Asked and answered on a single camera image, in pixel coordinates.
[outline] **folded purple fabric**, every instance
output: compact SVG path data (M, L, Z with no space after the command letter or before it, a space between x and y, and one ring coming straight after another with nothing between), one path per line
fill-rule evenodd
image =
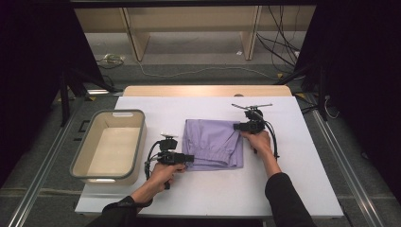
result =
M239 121L187 119L183 132L183 153L195 155L189 171L243 167L242 137L233 124Z

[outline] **white tabletop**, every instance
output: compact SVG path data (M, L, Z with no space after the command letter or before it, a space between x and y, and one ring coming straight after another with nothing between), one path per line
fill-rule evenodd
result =
M122 96L116 109L139 109L145 113L148 135L142 155L145 162L150 147L164 139L161 131L179 135L176 151L181 152L185 119L237 120L246 122L244 111L233 107L262 105L265 120L274 127L280 158L278 163L291 178L306 209L314 218L343 216L333 188L313 144L294 97L151 97ZM99 214L105 205L119 201L145 180L143 165L131 186L86 184L76 212ZM185 218L266 218L271 216L265 197L267 176L261 160L244 142L244 167L234 170L175 174L170 190L156 195L153 204L139 215Z

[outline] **beige plastic tray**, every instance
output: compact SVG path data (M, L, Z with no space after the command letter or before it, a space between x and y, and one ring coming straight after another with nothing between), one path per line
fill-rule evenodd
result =
M147 127L140 110L96 113L71 165L71 175L86 183L136 182Z

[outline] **metal rail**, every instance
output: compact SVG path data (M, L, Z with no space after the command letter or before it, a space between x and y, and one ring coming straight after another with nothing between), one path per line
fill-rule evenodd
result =
M314 102L314 98L310 97L310 95L307 95L306 97L310 102ZM372 203L371 199L366 193L365 188L359 181L356 172L354 171L350 162L345 156L344 151L342 150L339 142L334 136L334 133L331 131L330 126L326 121L323 121L318 111L313 111L313 115L367 223L371 227L385 226L375 208L375 205Z
M41 167L39 168L35 178L32 181L32 184L29 186L25 195L21 199L19 205L17 206L13 216L11 217L8 227L16 227L23 226L26 218L32 208L36 198L38 197L42 186L47 178L48 173L51 170L60 150L62 144L65 141L66 134L70 131L72 122L77 115L80 107L83 105L84 97L77 97L74 101L74 111L71 114L69 120L65 123L65 125L59 130L55 141L53 142L50 150L47 152L44 161L42 162Z

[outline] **person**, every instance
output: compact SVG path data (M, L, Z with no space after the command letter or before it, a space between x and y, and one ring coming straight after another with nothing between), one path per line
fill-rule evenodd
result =
M257 155L263 161L269 178L265 187L265 195L269 200L276 226L316 226L289 176L282 172L277 164L271 151L269 134L266 131L257 134L243 131L241 135L249 140L251 147L257 150ZM184 169L184 164L175 166L156 164L150 178L130 196L123 199L120 202L123 204L122 206L112 204L106 206L102 215L89 223L87 227L135 226L135 223L138 222L136 216L142 207L149 205L157 193L165 190L165 182L173 183L174 173L183 173Z

